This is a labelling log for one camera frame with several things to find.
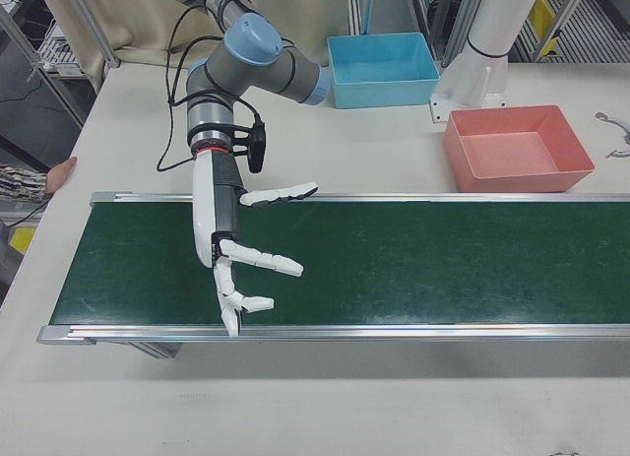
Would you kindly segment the bare person hand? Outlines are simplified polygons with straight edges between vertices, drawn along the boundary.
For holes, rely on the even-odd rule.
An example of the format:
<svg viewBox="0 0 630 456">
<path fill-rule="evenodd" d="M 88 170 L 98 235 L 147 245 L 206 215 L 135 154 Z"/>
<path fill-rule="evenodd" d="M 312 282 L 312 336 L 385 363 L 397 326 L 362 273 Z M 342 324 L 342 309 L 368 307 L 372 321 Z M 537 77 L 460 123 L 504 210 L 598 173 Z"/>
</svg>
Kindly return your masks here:
<svg viewBox="0 0 630 456">
<path fill-rule="evenodd" d="M 57 192 L 68 180 L 73 168 L 77 163 L 76 157 L 70 157 L 63 163 L 53 167 L 46 175 L 46 184 L 44 197 L 50 198 Z"/>
</svg>

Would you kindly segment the white dexterous robot hand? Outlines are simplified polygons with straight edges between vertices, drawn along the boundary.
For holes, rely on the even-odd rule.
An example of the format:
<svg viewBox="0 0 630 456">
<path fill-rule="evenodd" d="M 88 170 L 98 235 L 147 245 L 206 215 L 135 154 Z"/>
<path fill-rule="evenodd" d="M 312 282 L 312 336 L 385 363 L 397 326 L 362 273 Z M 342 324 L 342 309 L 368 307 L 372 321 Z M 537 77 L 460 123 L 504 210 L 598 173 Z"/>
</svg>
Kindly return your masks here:
<svg viewBox="0 0 630 456">
<path fill-rule="evenodd" d="M 237 207 L 261 207 L 303 199 L 314 194 L 314 181 L 281 189 L 247 191 L 233 153 L 218 147 L 197 153 L 193 167 L 193 231 L 197 255 L 213 271 L 220 317 L 229 336 L 240 331 L 240 314 L 272 309 L 264 296 L 240 293 L 233 282 L 234 262 L 299 277 L 303 266 L 296 261 L 246 247 L 236 242 Z"/>
</svg>

